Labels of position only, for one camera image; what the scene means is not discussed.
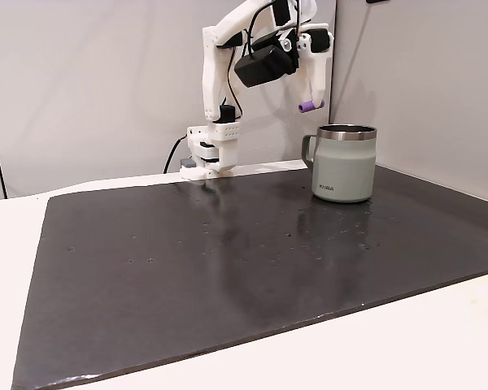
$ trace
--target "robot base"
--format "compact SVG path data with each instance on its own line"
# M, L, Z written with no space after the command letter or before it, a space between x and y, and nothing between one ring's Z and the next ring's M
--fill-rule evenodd
M187 180L205 180L205 179L216 179L217 177L232 177L233 170L229 169L227 171L217 172L212 169L207 169L204 167L181 167L179 170L181 177Z

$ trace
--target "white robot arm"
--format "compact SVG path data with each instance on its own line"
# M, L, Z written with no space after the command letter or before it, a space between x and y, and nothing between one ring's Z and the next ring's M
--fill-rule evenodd
M269 12L272 33L251 43L253 24ZM216 26L203 29L203 101L207 126L188 128L192 157L181 162L186 179L231 175L237 165L237 139L242 109L230 84L237 47L244 45L234 71L246 87L295 77L301 112L324 106L325 64L333 53L327 24L305 23L316 13L315 0L247 0ZM247 43L242 31L246 31ZM225 100L220 104L220 93Z

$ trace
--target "stainless steel rim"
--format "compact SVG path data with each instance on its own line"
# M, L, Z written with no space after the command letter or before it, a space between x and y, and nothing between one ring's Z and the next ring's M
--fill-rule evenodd
M338 141L366 141L376 138L377 130L357 124L327 124L318 128L318 137Z

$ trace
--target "light green mug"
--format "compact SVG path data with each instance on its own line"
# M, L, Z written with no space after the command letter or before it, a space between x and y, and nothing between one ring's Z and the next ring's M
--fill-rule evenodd
M377 130L353 124L329 124L305 136L302 160L312 170L312 192L326 201L353 203L373 194ZM307 156L316 137L314 157Z

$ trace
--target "white table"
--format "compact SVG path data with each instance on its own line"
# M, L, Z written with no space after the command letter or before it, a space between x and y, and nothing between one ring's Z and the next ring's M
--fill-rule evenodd
M300 161L238 175L301 169ZM0 390L11 388L46 204L63 193L183 181L102 180L0 201ZM488 276L216 353L78 387L488 389Z

